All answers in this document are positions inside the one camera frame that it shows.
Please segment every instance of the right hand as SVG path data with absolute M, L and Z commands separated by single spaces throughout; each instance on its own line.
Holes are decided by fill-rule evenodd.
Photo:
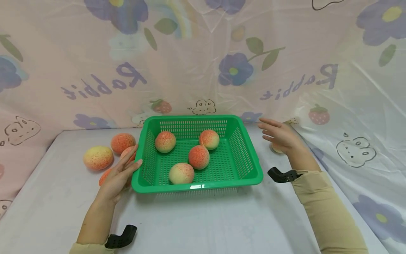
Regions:
M 294 170 L 321 171 L 313 154 L 303 141 L 283 123 L 272 119 L 260 118 L 258 127 L 262 129 L 263 139 L 276 145 L 276 148 L 287 155 Z

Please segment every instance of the white label on basket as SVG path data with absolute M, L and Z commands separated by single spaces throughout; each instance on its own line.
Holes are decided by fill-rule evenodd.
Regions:
M 191 185 L 190 189 L 204 189 L 204 185 Z

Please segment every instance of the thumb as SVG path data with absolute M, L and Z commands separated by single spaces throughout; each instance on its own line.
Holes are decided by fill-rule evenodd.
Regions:
M 128 167 L 126 170 L 121 172 L 124 178 L 128 179 L 132 176 L 132 174 L 137 171 L 143 163 L 142 159 L 139 159 L 136 163 L 132 164 L 130 167 Z

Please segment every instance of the left hand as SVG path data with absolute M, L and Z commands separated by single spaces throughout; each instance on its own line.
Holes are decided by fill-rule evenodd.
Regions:
M 131 156 L 137 151 L 138 145 L 124 156 L 117 165 L 111 168 L 106 180 L 101 185 L 97 193 L 96 200 L 107 202 L 115 205 L 119 202 L 121 192 L 131 184 L 132 174 L 140 168 L 143 160 L 138 160 L 136 163 L 128 163 Z

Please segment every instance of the black wrist strap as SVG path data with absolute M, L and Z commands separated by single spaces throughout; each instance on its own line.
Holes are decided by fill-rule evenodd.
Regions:
M 277 167 L 273 167 L 268 170 L 268 175 L 274 182 L 292 182 L 298 179 L 302 174 L 298 174 L 296 170 L 293 169 L 286 173 L 282 173 Z
M 119 249 L 129 245 L 134 239 L 137 227 L 133 225 L 125 226 L 122 235 L 111 234 L 107 238 L 107 243 L 104 245 L 107 249 Z

